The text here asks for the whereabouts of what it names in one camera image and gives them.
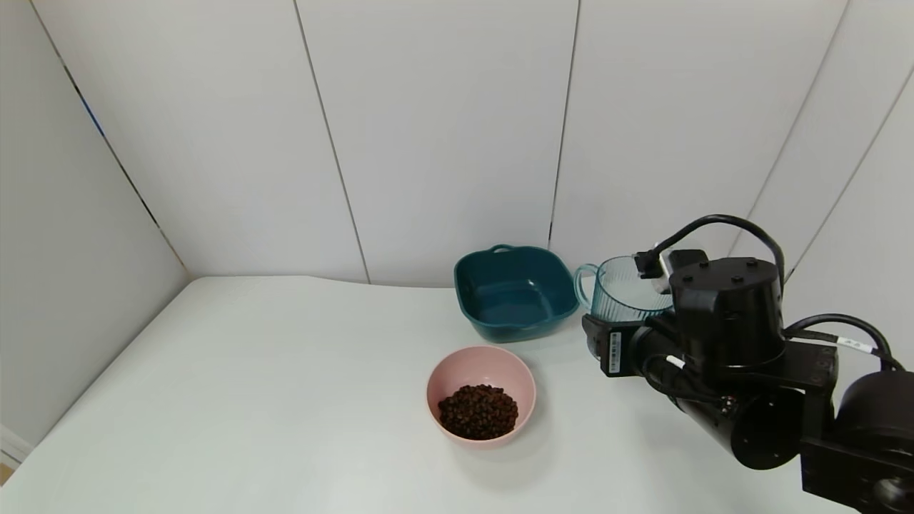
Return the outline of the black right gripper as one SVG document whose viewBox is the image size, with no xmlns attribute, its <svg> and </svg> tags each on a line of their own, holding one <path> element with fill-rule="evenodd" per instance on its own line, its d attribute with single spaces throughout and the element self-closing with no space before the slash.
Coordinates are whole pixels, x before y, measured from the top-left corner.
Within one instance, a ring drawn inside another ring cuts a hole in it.
<svg viewBox="0 0 914 514">
<path fill-rule="evenodd" d="M 644 361 L 652 355 L 677 352 L 673 313 L 636 321 L 607 322 L 586 313 L 582 328 L 588 349 L 609 378 L 643 376 Z"/>
</svg>

